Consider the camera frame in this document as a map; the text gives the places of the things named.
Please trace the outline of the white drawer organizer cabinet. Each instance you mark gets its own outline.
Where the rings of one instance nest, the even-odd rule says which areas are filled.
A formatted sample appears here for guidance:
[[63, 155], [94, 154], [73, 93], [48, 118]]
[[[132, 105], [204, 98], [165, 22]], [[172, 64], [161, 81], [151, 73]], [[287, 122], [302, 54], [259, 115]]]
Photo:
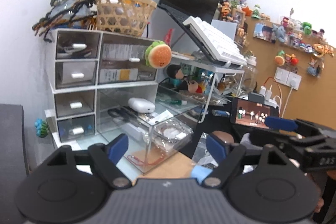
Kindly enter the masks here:
[[47, 40], [46, 72], [60, 141], [104, 132], [113, 125], [108, 110], [127, 106], [129, 98], [155, 101], [157, 70], [145, 61], [152, 39], [59, 28]]

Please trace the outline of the smartphone showing video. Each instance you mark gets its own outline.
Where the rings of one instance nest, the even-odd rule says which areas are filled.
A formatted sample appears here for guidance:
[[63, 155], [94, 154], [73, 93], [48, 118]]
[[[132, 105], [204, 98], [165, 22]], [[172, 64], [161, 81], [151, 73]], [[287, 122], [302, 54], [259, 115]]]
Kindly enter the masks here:
[[268, 117], [277, 117], [278, 107], [234, 98], [231, 103], [230, 122], [246, 127], [269, 128], [265, 124]]

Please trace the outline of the blue white eraser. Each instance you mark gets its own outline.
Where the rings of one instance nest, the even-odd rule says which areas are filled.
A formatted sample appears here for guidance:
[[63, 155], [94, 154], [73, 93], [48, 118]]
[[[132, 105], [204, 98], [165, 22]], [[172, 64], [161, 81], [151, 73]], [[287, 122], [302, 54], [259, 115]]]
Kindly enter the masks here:
[[224, 110], [212, 110], [212, 115], [215, 117], [230, 117], [230, 112]]

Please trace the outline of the white earbuds case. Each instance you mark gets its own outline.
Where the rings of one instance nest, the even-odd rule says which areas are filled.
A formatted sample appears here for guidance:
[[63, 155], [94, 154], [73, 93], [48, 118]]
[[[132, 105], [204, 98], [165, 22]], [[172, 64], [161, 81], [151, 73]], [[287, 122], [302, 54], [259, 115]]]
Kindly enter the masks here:
[[128, 106], [138, 113], [152, 113], [155, 111], [155, 104], [144, 98], [129, 98]]

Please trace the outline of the green white toothpaste tube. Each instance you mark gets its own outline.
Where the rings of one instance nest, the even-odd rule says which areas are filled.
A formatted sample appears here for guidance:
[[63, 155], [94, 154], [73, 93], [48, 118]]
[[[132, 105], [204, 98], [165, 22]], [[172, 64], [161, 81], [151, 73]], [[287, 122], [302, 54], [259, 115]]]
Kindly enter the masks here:
[[166, 100], [165, 102], [169, 105], [178, 105], [178, 106], [187, 105], [186, 100]]

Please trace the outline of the cartoon boy plush doll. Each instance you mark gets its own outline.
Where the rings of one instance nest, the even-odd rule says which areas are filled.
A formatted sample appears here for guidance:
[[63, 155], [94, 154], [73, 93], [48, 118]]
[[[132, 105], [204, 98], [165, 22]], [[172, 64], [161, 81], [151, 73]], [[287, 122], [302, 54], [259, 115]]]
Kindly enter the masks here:
[[185, 90], [190, 93], [204, 93], [206, 87], [196, 80], [189, 79], [184, 75], [180, 65], [169, 65], [166, 68], [166, 74], [170, 83], [178, 90]]

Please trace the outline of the yellow white medicine packet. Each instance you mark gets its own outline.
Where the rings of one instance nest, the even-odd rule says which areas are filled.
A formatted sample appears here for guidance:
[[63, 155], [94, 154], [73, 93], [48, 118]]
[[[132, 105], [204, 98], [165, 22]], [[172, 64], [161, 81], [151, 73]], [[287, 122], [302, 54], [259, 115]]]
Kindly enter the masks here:
[[138, 69], [101, 69], [99, 83], [113, 83], [136, 81], [138, 78]]

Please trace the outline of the white keyboard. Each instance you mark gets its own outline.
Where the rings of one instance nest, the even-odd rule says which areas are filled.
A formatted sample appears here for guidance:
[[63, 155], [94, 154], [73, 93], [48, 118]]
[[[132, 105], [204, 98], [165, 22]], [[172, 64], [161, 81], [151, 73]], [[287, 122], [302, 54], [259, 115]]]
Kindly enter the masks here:
[[229, 61], [235, 65], [247, 64], [234, 40], [201, 18], [189, 16], [183, 25], [202, 42], [215, 60], [225, 63]]

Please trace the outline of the white desk riser shelf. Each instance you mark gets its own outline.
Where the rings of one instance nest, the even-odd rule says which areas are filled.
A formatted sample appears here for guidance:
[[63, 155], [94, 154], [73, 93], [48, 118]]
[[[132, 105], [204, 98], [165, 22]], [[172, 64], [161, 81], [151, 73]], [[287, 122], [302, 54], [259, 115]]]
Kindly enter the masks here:
[[243, 80], [243, 75], [244, 75], [244, 69], [243, 65], [235, 65], [232, 64], [230, 61], [226, 63], [219, 63], [215, 64], [209, 61], [204, 61], [204, 60], [199, 60], [196, 59], [194, 56], [190, 55], [183, 55], [178, 52], [173, 52], [172, 53], [172, 60], [171, 62], [177, 62], [177, 63], [182, 63], [186, 65], [190, 65], [192, 67], [196, 67], [199, 69], [204, 69], [206, 71], [210, 71], [213, 73], [213, 76], [209, 80], [209, 85], [210, 85], [210, 90], [207, 96], [207, 101], [205, 103], [204, 111], [201, 116], [201, 119], [199, 123], [203, 123], [205, 120], [205, 117], [207, 115], [207, 110], [209, 108], [210, 104], [210, 99], [212, 97], [213, 92], [215, 91], [215, 84], [216, 81], [219, 79], [219, 76], [222, 75], [227, 75], [227, 76], [236, 76], [236, 75], [241, 75], [240, 82], [238, 84], [238, 90], [240, 90], [242, 80]]

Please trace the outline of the printed paper receipt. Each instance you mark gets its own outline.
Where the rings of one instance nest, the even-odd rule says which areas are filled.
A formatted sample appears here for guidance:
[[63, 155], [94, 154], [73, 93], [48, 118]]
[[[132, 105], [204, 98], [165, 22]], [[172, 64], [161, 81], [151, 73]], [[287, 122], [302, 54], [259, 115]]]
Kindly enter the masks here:
[[125, 61], [132, 58], [143, 59], [147, 46], [132, 44], [104, 44], [102, 59]]

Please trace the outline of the hamburger plush toy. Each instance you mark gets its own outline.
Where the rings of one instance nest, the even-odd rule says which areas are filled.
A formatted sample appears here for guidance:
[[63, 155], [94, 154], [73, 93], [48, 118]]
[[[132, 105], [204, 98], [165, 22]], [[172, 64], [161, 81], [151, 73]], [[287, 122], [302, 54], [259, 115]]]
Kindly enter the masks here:
[[171, 58], [171, 48], [163, 41], [152, 42], [145, 51], [146, 65], [155, 69], [168, 66]]

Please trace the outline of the red plastic packet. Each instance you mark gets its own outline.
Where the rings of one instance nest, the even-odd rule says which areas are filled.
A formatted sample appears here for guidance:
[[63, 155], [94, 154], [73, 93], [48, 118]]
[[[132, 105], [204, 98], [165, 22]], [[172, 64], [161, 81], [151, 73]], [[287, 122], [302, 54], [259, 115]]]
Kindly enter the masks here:
[[164, 40], [163, 40], [163, 41], [164, 41], [168, 46], [170, 46], [170, 44], [171, 44], [171, 40], [172, 40], [173, 34], [174, 34], [174, 29], [173, 29], [173, 28], [170, 28], [170, 29], [168, 30], [168, 32], [165, 34], [165, 37], [164, 37]]

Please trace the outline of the woven bamboo basket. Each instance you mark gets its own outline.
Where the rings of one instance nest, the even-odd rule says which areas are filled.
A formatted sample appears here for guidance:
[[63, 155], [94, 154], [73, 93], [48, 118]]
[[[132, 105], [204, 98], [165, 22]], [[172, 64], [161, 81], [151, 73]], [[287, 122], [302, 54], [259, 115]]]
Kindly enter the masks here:
[[96, 0], [96, 29], [140, 37], [156, 8], [152, 0]]

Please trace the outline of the black yarn bundle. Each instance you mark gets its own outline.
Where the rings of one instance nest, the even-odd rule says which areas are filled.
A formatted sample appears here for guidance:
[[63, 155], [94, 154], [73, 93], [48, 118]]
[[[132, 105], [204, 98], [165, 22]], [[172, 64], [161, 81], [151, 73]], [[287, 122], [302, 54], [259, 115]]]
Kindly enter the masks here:
[[51, 0], [51, 10], [32, 26], [36, 36], [41, 36], [45, 42], [50, 30], [57, 28], [87, 29], [94, 25], [97, 12], [92, 8], [96, 0]]

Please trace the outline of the black handled scissors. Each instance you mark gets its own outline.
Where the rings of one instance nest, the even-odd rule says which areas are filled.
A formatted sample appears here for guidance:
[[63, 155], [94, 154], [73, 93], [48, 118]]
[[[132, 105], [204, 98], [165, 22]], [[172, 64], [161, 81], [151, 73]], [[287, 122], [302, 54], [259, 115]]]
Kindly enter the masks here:
[[126, 111], [124, 108], [115, 107], [107, 111], [108, 115], [112, 117], [115, 123], [132, 123], [140, 124], [139, 120], [133, 115]]

